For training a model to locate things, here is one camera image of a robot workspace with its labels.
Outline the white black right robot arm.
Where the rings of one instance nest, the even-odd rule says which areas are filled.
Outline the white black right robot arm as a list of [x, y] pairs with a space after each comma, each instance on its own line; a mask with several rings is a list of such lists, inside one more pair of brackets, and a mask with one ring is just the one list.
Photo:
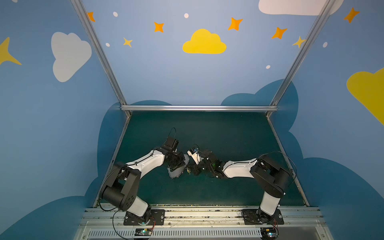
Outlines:
[[210, 150], [190, 149], [187, 154], [193, 159], [187, 169], [196, 176], [202, 171], [209, 171], [218, 179], [251, 178], [263, 188], [264, 195], [258, 216], [271, 218], [277, 213], [281, 198], [294, 181], [294, 176], [268, 154], [248, 161], [228, 161], [222, 164]]

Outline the grey ring-shaped metal plate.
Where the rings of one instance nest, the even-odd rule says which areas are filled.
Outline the grey ring-shaped metal plate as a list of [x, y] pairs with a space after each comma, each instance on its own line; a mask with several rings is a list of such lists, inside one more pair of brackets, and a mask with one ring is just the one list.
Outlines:
[[178, 178], [186, 169], [186, 166], [189, 163], [189, 156], [187, 154], [184, 154], [183, 156], [183, 163], [178, 165], [176, 168], [171, 169], [170, 167], [167, 167], [169, 176], [171, 179]]

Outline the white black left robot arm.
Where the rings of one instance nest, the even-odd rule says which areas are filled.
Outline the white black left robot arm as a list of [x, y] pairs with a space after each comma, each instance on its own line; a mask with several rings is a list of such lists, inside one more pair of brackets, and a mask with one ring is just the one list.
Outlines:
[[166, 163], [170, 177], [179, 177], [189, 157], [177, 150], [179, 141], [167, 137], [159, 148], [152, 149], [147, 155], [129, 163], [116, 163], [102, 183], [99, 199], [105, 200], [119, 210], [126, 211], [139, 222], [149, 221], [151, 206], [137, 196], [142, 177], [153, 169]]

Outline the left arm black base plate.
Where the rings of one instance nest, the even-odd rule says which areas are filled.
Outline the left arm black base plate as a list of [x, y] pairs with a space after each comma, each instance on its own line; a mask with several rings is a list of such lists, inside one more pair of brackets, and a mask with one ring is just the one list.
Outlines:
[[162, 226], [165, 220], [165, 210], [147, 210], [143, 216], [126, 212], [124, 226]]

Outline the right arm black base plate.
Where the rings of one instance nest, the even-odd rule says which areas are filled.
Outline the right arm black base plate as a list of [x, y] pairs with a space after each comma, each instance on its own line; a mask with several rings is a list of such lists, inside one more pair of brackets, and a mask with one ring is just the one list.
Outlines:
[[241, 216], [245, 225], [283, 225], [284, 220], [279, 209], [271, 216], [264, 213], [261, 209], [244, 209]]

